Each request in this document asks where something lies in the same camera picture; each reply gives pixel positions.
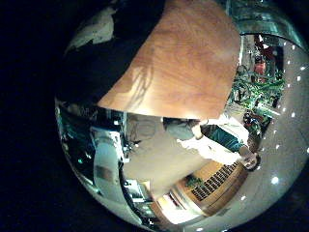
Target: wooden tabletop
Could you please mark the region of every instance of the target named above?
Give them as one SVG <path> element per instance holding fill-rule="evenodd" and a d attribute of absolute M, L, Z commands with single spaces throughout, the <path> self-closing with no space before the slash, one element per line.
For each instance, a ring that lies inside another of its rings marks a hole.
<path fill-rule="evenodd" d="M 212 0 L 167 0 L 161 20 L 98 106 L 131 113 L 217 118 L 231 92 L 239 32 Z"/>

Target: person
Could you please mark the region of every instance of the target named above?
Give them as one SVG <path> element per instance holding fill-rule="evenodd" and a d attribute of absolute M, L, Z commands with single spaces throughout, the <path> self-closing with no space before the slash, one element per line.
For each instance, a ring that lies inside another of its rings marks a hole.
<path fill-rule="evenodd" d="M 218 119 L 163 120 L 164 128 L 186 149 L 196 149 L 205 159 L 231 165 L 235 161 L 248 171 L 254 171 L 261 158 L 248 146 L 249 132 L 236 119 L 220 115 Z"/>

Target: fisheye lens view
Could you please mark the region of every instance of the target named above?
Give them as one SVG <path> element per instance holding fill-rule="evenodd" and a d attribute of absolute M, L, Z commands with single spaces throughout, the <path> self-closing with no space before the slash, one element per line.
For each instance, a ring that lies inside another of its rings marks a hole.
<path fill-rule="evenodd" d="M 306 41 L 272 1 L 137 2 L 110 1 L 64 51 L 64 159 L 145 230 L 244 224 L 308 160 Z"/>

